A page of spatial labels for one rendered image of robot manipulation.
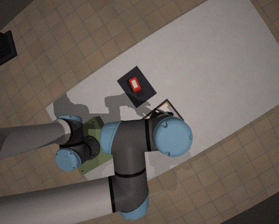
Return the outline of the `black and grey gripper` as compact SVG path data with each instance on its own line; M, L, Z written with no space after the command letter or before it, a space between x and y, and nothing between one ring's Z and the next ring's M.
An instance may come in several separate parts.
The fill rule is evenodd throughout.
M159 111L159 112L156 112L156 110ZM154 113L154 114L153 114L153 113ZM150 118L156 118L156 117L158 117L159 115L162 115L162 114L168 114L168 115L173 116L173 113L172 113L172 112L169 112L169 111L165 112L165 111L163 111L163 110L161 110L161 109L156 109L156 108L154 109L153 113L152 113L152 115L150 116Z

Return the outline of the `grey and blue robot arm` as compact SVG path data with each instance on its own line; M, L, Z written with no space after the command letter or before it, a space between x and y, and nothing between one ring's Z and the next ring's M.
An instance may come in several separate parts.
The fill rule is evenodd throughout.
M64 171L94 159L100 147L113 155L114 164L112 176L0 197L0 224L75 224L118 211L127 220L139 219L149 207L145 152L176 157L186 153L192 141L190 127L168 114L106 123L100 143L84 137L79 116L0 128L0 160L55 143L60 148L55 161Z

